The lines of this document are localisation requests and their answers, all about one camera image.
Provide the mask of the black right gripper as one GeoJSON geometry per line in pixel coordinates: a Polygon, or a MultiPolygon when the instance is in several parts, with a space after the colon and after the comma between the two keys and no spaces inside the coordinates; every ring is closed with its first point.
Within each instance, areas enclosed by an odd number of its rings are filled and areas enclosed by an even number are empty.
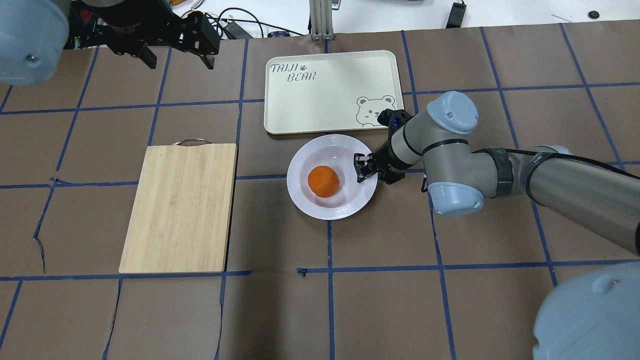
{"type": "Polygon", "coordinates": [[[395,155],[391,145],[382,145],[368,155],[354,153],[354,170],[357,183],[372,177],[374,170],[379,182],[392,185],[405,178],[407,164],[395,155]]]}

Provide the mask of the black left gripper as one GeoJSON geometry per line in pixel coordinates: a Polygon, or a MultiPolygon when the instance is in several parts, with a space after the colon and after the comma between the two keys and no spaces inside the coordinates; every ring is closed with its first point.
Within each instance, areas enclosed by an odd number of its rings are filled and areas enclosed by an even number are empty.
{"type": "Polygon", "coordinates": [[[157,68],[157,56],[151,46],[172,47],[192,53],[213,70],[220,52],[221,36],[201,11],[185,17],[173,11],[101,11],[97,12],[103,25],[96,25],[93,44],[106,45],[116,54],[130,54],[157,68]]]}

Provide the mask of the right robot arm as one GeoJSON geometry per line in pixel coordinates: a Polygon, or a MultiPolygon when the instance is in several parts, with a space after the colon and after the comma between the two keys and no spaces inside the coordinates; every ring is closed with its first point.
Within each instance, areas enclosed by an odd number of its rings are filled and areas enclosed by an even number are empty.
{"type": "MultiPolygon", "coordinates": [[[[373,153],[356,153],[358,182],[377,176],[391,185],[423,163],[422,191],[443,216],[474,214],[485,199],[523,195],[541,207],[639,255],[639,178],[565,147],[470,149],[479,114],[463,93],[449,91],[410,115],[374,114],[388,128],[373,153]]],[[[535,360],[637,360],[639,263],[610,265],[558,285],[534,323],[535,360]]]]}

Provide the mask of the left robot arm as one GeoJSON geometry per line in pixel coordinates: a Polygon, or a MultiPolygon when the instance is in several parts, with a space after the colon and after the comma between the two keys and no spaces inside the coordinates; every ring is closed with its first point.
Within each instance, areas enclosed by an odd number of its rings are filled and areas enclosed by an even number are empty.
{"type": "Polygon", "coordinates": [[[197,55],[214,68],[221,36],[205,13],[176,14],[168,0],[3,0],[1,81],[39,85],[56,73],[63,50],[105,46],[150,69],[152,47],[197,55]]]}

